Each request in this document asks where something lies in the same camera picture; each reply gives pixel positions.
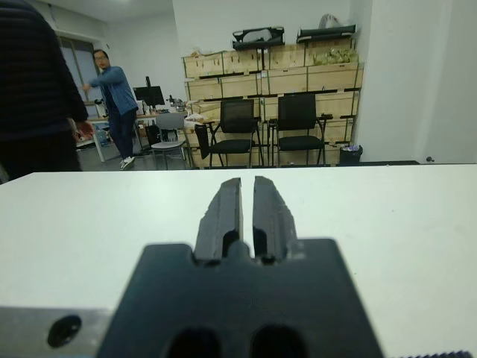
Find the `hand of dark-sweater person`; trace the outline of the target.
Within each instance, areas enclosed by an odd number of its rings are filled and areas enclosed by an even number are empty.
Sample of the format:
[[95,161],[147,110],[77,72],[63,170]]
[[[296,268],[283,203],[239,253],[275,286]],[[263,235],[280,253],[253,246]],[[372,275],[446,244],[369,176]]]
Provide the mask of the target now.
[[75,140],[77,142],[84,139],[91,139],[93,137],[94,129],[88,121],[72,122],[72,126]]

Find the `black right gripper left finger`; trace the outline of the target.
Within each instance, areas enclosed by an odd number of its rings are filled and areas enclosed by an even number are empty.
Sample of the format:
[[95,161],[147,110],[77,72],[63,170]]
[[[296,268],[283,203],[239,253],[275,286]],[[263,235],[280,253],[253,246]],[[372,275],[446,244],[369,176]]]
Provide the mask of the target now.
[[238,260],[247,256],[243,240],[241,179],[224,181],[200,220],[193,251],[201,266],[216,266],[222,260]]

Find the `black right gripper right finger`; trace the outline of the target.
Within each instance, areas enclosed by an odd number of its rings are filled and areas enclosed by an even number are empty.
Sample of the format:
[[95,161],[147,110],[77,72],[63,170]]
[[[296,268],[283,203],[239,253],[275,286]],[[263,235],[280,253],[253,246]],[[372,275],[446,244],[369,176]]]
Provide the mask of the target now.
[[253,188],[253,247],[263,263],[287,258],[297,241],[294,217],[274,182],[256,176]]

